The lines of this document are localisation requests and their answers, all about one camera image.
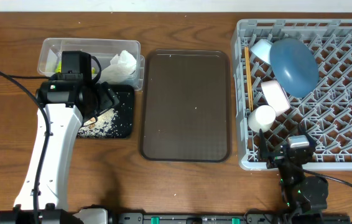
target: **blue bowl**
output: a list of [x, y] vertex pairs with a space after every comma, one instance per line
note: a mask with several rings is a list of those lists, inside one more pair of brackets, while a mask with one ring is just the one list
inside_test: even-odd
[[275, 42], [270, 49], [270, 63], [277, 81], [294, 97], [305, 97], [317, 86], [317, 63], [299, 40], [287, 38]]

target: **black tray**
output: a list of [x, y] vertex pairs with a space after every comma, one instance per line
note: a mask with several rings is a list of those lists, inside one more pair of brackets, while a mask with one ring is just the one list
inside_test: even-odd
[[156, 50], [144, 85], [141, 154], [221, 162], [231, 152], [230, 74], [219, 51]]

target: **wooden table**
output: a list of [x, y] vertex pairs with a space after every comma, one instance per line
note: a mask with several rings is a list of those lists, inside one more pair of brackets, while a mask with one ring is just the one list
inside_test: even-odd
[[[47, 37], [138, 40], [154, 49], [221, 50], [230, 57], [238, 20], [247, 18], [352, 18], [352, 14], [286, 13], [0, 13], [0, 70], [37, 75]], [[30, 91], [41, 83], [21, 80]], [[232, 87], [232, 102], [235, 91]], [[142, 93], [137, 93], [129, 139], [77, 139], [68, 180], [70, 211], [95, 204], [117, 212], [244, 213], [282, 208], [278, 172], [250, 172], [233, 153], [220, 164], [150, 162], [138, 151]], [[235, 103], [232, 111], [235, 115]], [[34, 145], [37, 108], [0, 77], [0, 210], [10, 210], [23, 184]], [[352, 183], [352, 172], [325, 172]], [[352, 189], [330, 182], [327, 212], [352, 218]]]

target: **dish rack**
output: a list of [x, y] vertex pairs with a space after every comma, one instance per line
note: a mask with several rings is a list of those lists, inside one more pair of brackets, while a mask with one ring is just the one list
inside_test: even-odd
[[[313, 53], [320, 80], [305, 98], [288, 95], [291, 108], [278, 116], [265, 133], [270, 149], [286, 143], [300, 123], [317, 140], [310, 170], [352, 170], [352, 19], [243, 19], [231, 39], [236, 88], [236, 138], [239, 165], [245, 170], [266, 170], [259, 162], [259, 135], [248, 128], [251, 111], [246, 91], [244, 47], [259, 39], [302, 41]], [[251, 56], [254, 108], [265, 105], [260, 82], [274, 80], [270, 66]]]

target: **white tissue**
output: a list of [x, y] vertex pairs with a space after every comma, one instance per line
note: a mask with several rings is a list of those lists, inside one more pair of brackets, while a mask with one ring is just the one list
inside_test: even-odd
[[136, 69], [136, 59], [128, 51], [123, 50], [120, 55], [115, 55], [110, 61], [110, 65], [101, 71], [103, 81], [120, 83], [127, 78], [132, 78]]

